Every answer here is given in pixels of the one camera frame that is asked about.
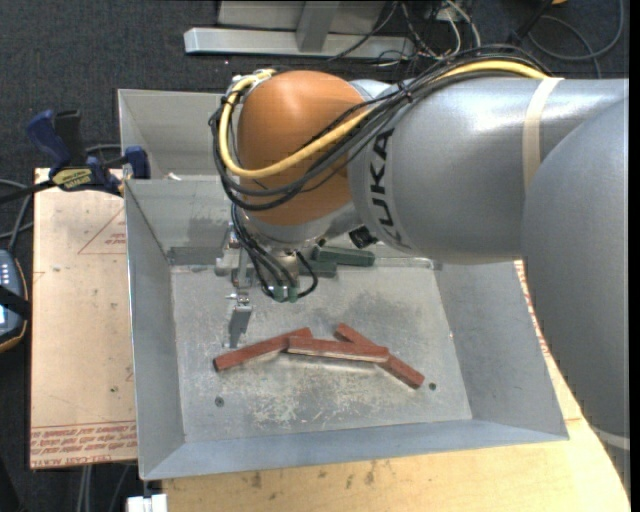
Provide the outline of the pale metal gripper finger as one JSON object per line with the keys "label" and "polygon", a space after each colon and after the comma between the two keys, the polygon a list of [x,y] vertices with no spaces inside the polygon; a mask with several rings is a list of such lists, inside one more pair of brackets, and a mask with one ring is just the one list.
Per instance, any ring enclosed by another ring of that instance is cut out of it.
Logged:
{"label": "pale metal gripper finger", "polygon": [[225,294],[222,300],[221,315],[222,315],[222,346],[230,348],[232,346],[230,324],[234,311],[234,293]]}
{"label": "pale metal gripper finger", "polygon": [[250,298],[246,295],[238,295],[236,297],[236,303],[232,308],[228,328],[229,346],[231,348],[237,348],[241,337],[246,334],[252,312],[253,306]]}

